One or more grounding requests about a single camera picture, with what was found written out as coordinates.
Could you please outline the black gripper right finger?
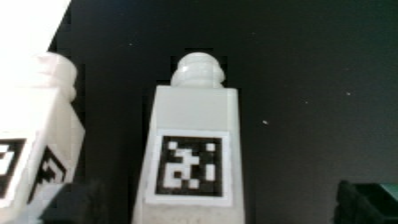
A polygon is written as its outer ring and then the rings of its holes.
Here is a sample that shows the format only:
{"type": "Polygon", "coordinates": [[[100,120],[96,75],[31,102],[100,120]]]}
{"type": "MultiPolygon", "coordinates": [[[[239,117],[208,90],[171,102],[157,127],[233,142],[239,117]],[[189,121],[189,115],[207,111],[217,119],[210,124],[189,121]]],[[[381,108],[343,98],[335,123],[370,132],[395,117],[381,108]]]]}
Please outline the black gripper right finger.
{"type": "Polygon", "coordinates": [[[398,224],[398,184],[342,181],[336,224],[398,224]]]}

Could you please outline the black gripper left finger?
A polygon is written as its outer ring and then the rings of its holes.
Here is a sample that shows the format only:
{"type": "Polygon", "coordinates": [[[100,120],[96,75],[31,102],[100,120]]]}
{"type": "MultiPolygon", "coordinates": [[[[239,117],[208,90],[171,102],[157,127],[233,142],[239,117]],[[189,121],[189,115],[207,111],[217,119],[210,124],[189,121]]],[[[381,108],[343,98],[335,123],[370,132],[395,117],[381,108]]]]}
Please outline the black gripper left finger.
{"type": "Polygon", "coordinates": [[[43,224],[109,224],[107,196],[98,182],[63,186],[40,220],[43,224]]]}

